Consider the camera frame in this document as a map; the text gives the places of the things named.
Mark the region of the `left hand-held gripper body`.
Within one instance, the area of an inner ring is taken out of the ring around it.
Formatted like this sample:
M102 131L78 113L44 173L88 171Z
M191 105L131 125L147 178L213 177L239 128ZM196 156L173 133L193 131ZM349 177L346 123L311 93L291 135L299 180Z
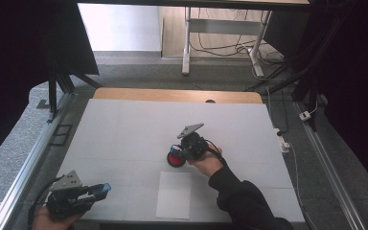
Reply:
M82 186L75 171L61 176L51 188L46 206L55 219L67 219L74 215L84 214L91 209L90 198L82 198L88 192L88 187Z

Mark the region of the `white power strip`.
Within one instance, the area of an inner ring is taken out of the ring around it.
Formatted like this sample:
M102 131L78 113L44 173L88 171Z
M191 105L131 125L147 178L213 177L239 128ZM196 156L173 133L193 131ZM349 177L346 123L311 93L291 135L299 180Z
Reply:
M285 141L283 137L284 132L281 131L279 128L275 128L274 132L276 134L281 153L288 153L290 149L290 144Z

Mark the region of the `black tripod stand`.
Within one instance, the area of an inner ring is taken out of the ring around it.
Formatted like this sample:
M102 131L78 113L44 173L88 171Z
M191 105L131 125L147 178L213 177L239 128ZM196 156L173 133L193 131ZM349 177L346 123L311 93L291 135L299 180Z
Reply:
M82 71L69 66L61 66L53 60L51 63L51 72L48 79L50 110L49 123L52 123L58 115L57 86L60 87L63 93L72 94L75 90L75 85L71 81L72 76L75 76L78 79L86 82L95 89L102 87L98 82L90 79Z

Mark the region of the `white metal desk frame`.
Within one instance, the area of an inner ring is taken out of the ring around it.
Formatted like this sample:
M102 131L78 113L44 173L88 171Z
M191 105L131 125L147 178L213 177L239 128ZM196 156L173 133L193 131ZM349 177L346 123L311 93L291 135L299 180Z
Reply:
M262 78L264 72L259 63L258 53L270 16L271 11L261 11L259 21L193 18L192 8L185 7L185 44L182 58L182 75L188 76L190 73L191 34L253 35L256 37L255 43L252 48L247 48L246 52L252 62L254 74L257 78Z

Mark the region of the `person's right hand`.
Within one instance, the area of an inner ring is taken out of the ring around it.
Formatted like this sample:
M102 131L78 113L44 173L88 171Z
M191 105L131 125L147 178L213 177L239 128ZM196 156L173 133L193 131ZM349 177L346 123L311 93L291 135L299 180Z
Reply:
M210 151L205 151L199 159L189 160L188 163L208 177L211 177L223 167L219 159Z

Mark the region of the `black curtain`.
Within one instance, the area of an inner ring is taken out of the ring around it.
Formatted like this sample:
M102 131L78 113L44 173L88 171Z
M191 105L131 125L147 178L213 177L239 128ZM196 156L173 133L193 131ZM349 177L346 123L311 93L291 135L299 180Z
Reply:
M55 72L99 73L78 0L0 0L0 146Z
M308 1L313 11L274 12L264 40L299 72L333 35L311 75L325 115L368 172L368 0Z

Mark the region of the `wooden table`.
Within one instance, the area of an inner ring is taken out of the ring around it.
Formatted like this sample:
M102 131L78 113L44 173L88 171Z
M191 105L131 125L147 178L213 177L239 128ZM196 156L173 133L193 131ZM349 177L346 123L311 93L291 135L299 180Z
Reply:
M97 89L94 93L93 98L101 100L190 103L205 103L214 101L217 104L261 104L263 102L262 97L256 92L107 87Z

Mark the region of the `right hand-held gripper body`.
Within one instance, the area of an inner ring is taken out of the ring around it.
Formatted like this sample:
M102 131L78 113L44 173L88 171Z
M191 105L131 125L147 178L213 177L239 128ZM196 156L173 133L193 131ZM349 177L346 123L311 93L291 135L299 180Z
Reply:
M180 139L180 145L184 148L183 151L189 153L189 160L199 159L208 148L206 140L196 132L203 126L203 123L185 126L177 135L177 138Z

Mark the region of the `white table cover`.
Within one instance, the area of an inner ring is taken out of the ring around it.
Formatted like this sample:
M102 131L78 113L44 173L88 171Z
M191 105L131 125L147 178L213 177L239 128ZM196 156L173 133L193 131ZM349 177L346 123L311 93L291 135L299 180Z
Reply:
M203 123L199 134L222 148L232 172L254 183L271 211L303 221L267 109L255 103L173 103L123 100L88 102L60 167L76 171L86 185L109 183L107 198L85 215L96 221L227 222L217 192L195 167L173 168L170 147L185 126ZM190 173L190 218L158 218L161 172Z

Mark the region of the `aluminium rail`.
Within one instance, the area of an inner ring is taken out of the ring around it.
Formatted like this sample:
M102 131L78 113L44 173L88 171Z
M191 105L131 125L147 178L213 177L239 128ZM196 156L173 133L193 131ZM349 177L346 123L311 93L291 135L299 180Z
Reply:
M63 94L58 103L58 112L55 115L50 113L48 118L45 119L44 123L40 126L40 132L34 141L34 145L31 150L27 152L26 158L22 166L18 169L16 177L12 179L11 186L8 188L5 197L0 201L0 230L4 230L8 224L17 202L22 196L24 189L27 187L36 165L49 145L49 141L60 120L66 113L73 97L73 94Z
M317 155L317 158L322 166L324 174L333 189L333 193L339 201L340 207L348 221L352 230L366 230L365 224L355 206L351 196L343 185L334 164L329 157L324 145L307 121L303 121L302 125L307 133L310 143Z

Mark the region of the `white paper sheet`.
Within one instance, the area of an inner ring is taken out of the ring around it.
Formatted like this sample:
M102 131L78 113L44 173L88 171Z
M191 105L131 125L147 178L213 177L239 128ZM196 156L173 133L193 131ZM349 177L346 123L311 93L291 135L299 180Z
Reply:
M161 172L156 216L162 219L189 219L192 184L189 172Z

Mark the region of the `black metal stand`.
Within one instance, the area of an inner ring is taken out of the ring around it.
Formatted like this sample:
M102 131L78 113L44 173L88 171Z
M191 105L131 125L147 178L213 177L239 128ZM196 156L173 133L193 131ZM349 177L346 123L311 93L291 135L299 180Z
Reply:
M273 72L271 72L267 77L258 77L256 66L252 66L253 76L258 80L258 82L252 86L246 87L244 92L251 92L265 84L267 81L272 81L281 75L284 71L288 69L288 65L279 65ZM301 121L306 122L313 131L317 131L315 124L315 112L318 107L317 104L317 82L315 77L311 75L311 68L307 67L303 70L293 73L289 77L286 77L280 83L270 86L265 92L261 92L262 95L268 96L271 93L277 92L290 86L293 83L297 83L293 92L291 93L291 98L294 102L302 102L306 96L309 96L309 102L307 106L307 112L310 115L307 118L301 118Z

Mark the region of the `round black red stamp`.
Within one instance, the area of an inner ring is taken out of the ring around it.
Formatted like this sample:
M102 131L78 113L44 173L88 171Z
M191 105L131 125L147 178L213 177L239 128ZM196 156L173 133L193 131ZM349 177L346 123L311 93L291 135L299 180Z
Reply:
M167 162L173 168L180 168L186 163L186 160L178 156L179 153L180 151L172 151L172 147L170 147L170 151L167 154Z

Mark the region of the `person's left hand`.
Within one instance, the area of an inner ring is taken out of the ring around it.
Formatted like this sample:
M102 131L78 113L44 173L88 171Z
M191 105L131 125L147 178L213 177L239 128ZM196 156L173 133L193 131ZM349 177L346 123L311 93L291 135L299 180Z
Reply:
M65 219L55 219L48 208L43 206L34 214L32 230L68 230L83 214L73 215Z

